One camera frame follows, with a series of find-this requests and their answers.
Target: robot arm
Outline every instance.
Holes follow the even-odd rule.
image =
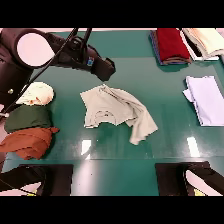
[[[95,48],[87,45],[92,28],[87,29],[84,38],[77,36],[78,29],[74,28],[65,40],[32,28],[3,28],[0,37],[0,104],[4,105],[3,113],[9,112],[21,94],[49,66],[84,70],[101,81],[110,79],[116,71],[114,62],[109,58],[103,60]],[[43,69],[30,79],[36,68]]]

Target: red folded cloth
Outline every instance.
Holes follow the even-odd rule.
[[[157,37],[161,61],[171,57],[190,58],[190,54],[180,36],[180,31],[176,28],[158,28]]]

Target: white circular joint cover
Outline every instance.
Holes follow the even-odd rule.
[[[42,66],[54,55],[54,51],[47,40],[36,33],[28,33],[20,38],[17,45],[20,59],[30,66]]]

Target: dark green cloth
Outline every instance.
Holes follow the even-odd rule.
[[[5,131],[7,133],[34,127],[52,127],[48,110],[45,106],[21,105],[10,113],[5,122]]]

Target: table surface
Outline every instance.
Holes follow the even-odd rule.
[[[68,33],[58,35],[67,37]],[[102,82],[87,72],[50,67],[38,81],[55,91],[48,107],[60,132],[39,161],[23,161],[8,153],[3,172],[20,163],[72,163],[72,195],[158,195],[154,168],[157,162],[207,160],[224,175],[224,127],[201,127],[193,105],[182,93],[186,76],[212,75],[224,94],[224,67],[220,61],[160,66],[149,31],[93,32],[89,44],[102,57],[115,62],[117,71],[105,84],[141,101],[158,131],[135,146],[129,142],[132,130],[125,123],[84,128],[86,108],[80,93]],[[196,141],[196,146],[189,143],[189,138]],[[91,147],[82,155],[84,140],[91,140]],[[195,150],[200,158],[194,158]]]

